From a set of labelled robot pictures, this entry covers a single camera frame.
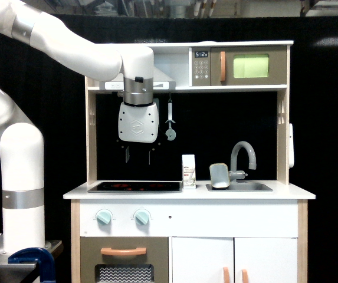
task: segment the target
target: white countertop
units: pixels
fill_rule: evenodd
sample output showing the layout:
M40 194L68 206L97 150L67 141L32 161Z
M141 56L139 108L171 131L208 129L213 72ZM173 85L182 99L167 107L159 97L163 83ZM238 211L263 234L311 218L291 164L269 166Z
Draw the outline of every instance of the white countertop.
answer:
M211 181L197 181L196 189L183 189L181 192L95 192L88 193L102 180L90 186L86 183L64 194L64 199L315 199L316 196L293 184L284 185L276 180L249 180L251 183L262 183L272 192L230 192L212 191L207 188Z

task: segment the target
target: oven door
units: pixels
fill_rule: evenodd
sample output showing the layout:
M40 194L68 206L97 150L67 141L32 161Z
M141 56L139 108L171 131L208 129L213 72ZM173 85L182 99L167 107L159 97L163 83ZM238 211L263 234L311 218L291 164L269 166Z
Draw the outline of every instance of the oven door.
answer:
M168 283L165 237L81 237L81 283Z

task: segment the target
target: wooden toy kitchen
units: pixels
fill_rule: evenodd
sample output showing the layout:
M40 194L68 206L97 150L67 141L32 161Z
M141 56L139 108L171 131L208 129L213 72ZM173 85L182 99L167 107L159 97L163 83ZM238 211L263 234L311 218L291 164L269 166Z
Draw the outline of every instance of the wooden toy kitchen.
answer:
M185 189L183 180L99 179L96 96L123 90L123 80L86 77L87 182L64 195L72 282L307 282L307 200L316 197L289 183L293 42L144 45L155 54L157 96L276 93L276 179L245 181L269 191L215 190L210 180ZM211 165L195 159L196 169Z

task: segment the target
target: black cooktop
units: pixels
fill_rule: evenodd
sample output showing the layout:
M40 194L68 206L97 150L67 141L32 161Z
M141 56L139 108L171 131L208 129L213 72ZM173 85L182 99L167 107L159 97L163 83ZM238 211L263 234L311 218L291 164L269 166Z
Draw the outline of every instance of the black cooktop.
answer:
M109 192L180 192L182 182L102 182L89 193Z

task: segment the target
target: hanging utensil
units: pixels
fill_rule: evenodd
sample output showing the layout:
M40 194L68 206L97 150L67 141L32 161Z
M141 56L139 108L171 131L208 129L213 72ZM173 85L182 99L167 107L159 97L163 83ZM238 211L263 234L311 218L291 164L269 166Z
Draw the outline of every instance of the hanging utensil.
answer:
M168 137L168 140L172 141L175 139L176 137L176 133L173 130L173 128L171 128L171 123L175 123L173 120L173 104L172 104L172 100L171 100L171 96L169 98L169 103L168 103L168 120L166 121L166 123L169 122L169 129L166 131L166 135Z

